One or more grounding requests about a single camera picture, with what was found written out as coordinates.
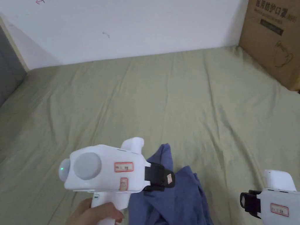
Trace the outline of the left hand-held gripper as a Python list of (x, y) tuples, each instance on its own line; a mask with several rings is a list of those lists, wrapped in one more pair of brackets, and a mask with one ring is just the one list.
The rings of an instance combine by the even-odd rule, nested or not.
[(143, 146), (143, 138), (130, 138), (120, 148), (100, 144), (76, 150), (61, 162), (59, 178), (67, 190), (92, 192), (92, 207), (111, 202), (126, 209), (133, 193), (175, 187), (174, 172), (147, 162)]

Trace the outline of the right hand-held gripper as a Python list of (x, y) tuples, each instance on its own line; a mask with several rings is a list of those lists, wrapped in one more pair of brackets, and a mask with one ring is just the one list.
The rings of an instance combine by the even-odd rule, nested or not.
[(265, 170), (267, 187), (262, 191), (240, 193), (240, 206), (264, 225), (299, 225), (300, 192), (291, 175), (277, 170)]

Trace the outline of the person's left hand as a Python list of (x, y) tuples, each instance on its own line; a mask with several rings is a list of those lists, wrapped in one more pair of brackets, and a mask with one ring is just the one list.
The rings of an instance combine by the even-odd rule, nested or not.
[(117, 210), (113, 203), (108, 202), (97, 207), (91, 207), (92, 198), (80, 202), (77, 209), (68, 218), (66, 225), (97, 225), (104, 219), (113, 219), (121, 223), (124, 215)]

